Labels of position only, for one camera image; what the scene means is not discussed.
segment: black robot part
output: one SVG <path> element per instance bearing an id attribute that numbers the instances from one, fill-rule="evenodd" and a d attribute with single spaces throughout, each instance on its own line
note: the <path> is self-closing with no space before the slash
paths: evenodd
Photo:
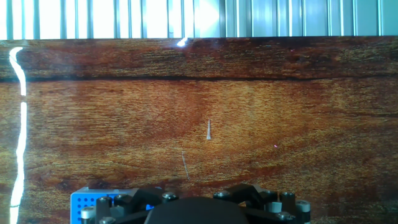
<path id="1" fill-rule="evenodd" d="M 158 188 L 137 189 L 101 197 L 96 206 L 81 211 L 83 224 L 307 224 L 310 203 L 295 199 L 295 194 L 238 184 L 215 192 L 213 198 L 179 199 L 173 192 Z"/>

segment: corrugated metal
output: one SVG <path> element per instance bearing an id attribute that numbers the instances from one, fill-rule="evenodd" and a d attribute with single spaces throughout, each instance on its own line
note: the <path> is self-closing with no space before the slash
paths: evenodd
<path id="1" fill-rule="evenodd" d="M 397 0 L 0 0 L 0 39 L 398 35 Z"/>

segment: white cylindrical cap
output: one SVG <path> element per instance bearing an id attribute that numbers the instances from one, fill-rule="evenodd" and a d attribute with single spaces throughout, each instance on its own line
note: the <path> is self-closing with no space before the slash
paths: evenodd
<path id="1" fill-rule="evenodd" d="M 82 219 L 89 219 L 95 216 L 95 207 L 90 206 L 90 207 L 85 207 L 82 208 L 81 210 L 81 218 Z"/>
<path id="2" fill-rule="evenodd" d="M 296 201 L 296 208 L 299 212 L 309 212 L 311 211 L 311 204 L 308 201 L 298 200 Z"/>
<path id="3" fill-rule="evenodd" d="M 268 203 L 268 212 L 279 213 L 282 211 L 282 202 Z"/>

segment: wooden surface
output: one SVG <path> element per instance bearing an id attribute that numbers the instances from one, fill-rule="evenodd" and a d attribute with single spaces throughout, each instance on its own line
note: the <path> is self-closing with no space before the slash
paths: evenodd
<path id="1" fill-rule="evenodd" d="M 397 37 L 178 41 L 0 42 L 0 223 L 22 101 L 20 223 L 68 223 L 84 186 L 186 197 L 241 182 L 295 191 L 313 223 L 398 223 Z"/>

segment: blue circuit board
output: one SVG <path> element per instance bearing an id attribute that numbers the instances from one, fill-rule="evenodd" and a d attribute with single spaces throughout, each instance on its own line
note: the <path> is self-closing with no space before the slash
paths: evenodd
<path id="1" fill-rule="evenodd" d="M 124 190 L 97 190 L 83 187 L 82 189 L 74 192 L 70 196 L 70 223 L 81 224 L 80 211 L 84 207 L 95 206 L 96 200 L 102 196 L 109 196 L 114 198 L 118 194 L 127 194 L 133 189 Z M 146 209 L 152 209 L 151 205 L 147 205 Z"/>

